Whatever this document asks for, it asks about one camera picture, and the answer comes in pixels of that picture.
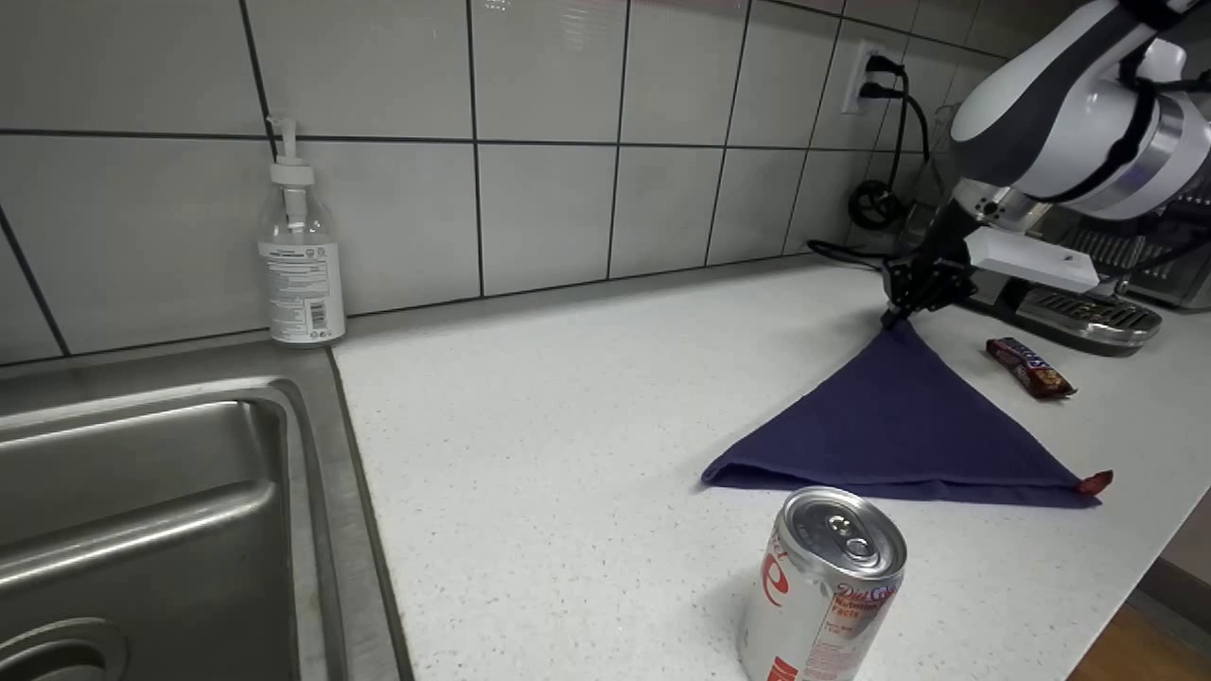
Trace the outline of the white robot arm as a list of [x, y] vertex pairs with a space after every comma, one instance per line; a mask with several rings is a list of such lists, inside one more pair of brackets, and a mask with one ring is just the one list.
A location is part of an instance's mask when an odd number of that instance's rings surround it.
[[1029, 240], [1035, 207], [1132, 223], [1188, 193], [1211, 160], [1200, 80], [1171, 32], [1207, 0], [1083, 0], [978, 80], [951, 120], [957, 182], [899, 259], [882, 264], [886, 324], [962, 304], [977, 274], [1091, 294], [1094, 259]]

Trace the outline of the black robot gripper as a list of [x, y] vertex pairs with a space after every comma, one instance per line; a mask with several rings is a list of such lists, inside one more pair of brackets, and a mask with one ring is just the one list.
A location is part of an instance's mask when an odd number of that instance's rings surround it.
[[977, 291], [964, 240], [978, 227], [962, 206], [944, 206], [911, 259], [882, 274], [886, 314], [882, 324], [898, 328], [914, 310], [937, 310]]

